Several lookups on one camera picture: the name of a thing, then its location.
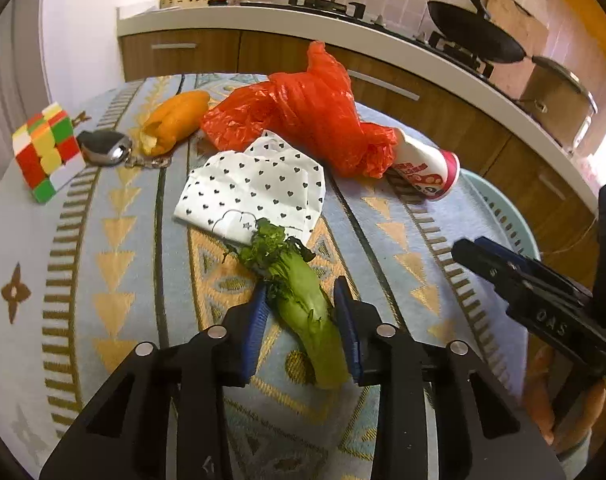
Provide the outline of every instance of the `pot lid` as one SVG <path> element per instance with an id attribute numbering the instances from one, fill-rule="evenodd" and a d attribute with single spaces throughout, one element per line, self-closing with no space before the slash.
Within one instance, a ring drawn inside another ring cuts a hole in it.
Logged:
<path id="1" fill-rule="evenodd" d="M 567 80 L 567 82 L 569 82 L 579 94 L 584 95 L 590 101 L 594 113 L 598 113 L 598 107 L 596 106 L 596 101 L 594 100 L 592 93 L 585 88 L 585 85 L 580 82 L 580 79 L 574 72 L 571 72 L 571 70 L 567 70 L 563 65 L 549 57 L 532 56 L 532 62 L 536 63 L 537 65 L 544 66 L 550 70 L 553 70 L 558 75 Z"/>

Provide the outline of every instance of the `heart-patterned napkin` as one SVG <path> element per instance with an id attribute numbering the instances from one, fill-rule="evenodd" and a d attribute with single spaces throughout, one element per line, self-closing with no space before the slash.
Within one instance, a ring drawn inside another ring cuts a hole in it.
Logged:
<path id="1" fill-rule="evenodd" d="M 265 131 L 243 153 L 217 153 L 190 171 L 174 215 L 241 244 L 265 217 L 305 244 L 324 197 L 323 167 Z"/>

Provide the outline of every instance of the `patterned tablecloth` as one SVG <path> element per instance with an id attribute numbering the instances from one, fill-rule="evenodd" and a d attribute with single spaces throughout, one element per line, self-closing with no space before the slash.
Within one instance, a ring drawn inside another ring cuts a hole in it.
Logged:
<path id="1" fill-rule="evenodd" d="M 149 78 L 70 111 L 88 118 L 77 133 L 116 127 L 136 142 L 150 112 L 177 92 L 203 88 L 218 101 L 262 79 Z M 364 120 L 426 140 L 374 110 L 358 110 Z M 221 241 L 173 219 L 188 171 L 211 154 L 194 136 L 166 170 L 87 168 L 45 206 L 34 202 L 14 162 L 0 181 L 0 436 L 33 476 L 136 342 L 186 342 L 249 297 L 255 277 L 232 257 L 223 262 Z M 465 340 L 518 395 L 526 332 L 449 253 L 462 236 L 506 243 L 474 189 L 461 179 L 445 199 L 427 203 L 393 172 L 344 180 L 327 171 L 326 179 L 323 216 L 308 244 L 323 287 L 330 291 L 345 274 L 385 322 L 404 320 L 415 339 Z M 311 386 L 305 354 L 275 319 L 258 367 L 247 387 L 226 391 L 235 478 L 369 478 L 378 388 Z M 432 441 L 434 433 L 430 424 Z"/>

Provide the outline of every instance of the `silver screw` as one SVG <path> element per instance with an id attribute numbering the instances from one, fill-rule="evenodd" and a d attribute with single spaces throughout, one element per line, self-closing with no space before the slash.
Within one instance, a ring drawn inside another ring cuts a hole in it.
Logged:
<path id="1" fill-rule="evenodd" d="M 395 333 L 397 333 L 397 329 L 392 325 L 382 324 L 377 327 L 377 334 L 381 337 L 392 337 Z"/>
<path id="2" fill-rule="evenodd" d="M 147 342 L 139 343 L 137 345 L 137 347 L 134 349 L 136 354 L 140 355 L 141 357 L 143 357 L 145 355 L 150 355 L 153 350 L 154 350 L 154 345 L 152 345 L 152 343 L 147 343 Z"/>
<path id="3" fill-rule="evenodd" d="M 452 344 L 449 345 L 449 349 L 458 355 L 465 355 L 469 350 L 469 346 L 463 343 L 462 341 L 452 341 Z"/>
<path id="4" fill-rule="evenodd" d="M 208 335 L 212 339 L 221 339 L 222 337 L 225 337 L 225 334 L 227 334 L 227 330 L 223 325 L 214 325 L 208 329 Z"/>

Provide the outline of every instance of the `red plastic bag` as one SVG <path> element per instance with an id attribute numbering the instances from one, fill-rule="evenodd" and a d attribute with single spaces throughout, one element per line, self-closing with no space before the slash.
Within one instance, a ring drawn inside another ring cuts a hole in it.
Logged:
<path id="1" fill-rule="evenodd" d="M 244 86 L 210 110 L 201 124 L 219 150 L 242 152 L 263 130 L 272 130 L 341 176 L 380 178 L 394 162 L 392 128 L 361 123 L 345 68 L 314 41 L 307 71 L 276 73 Z"/>

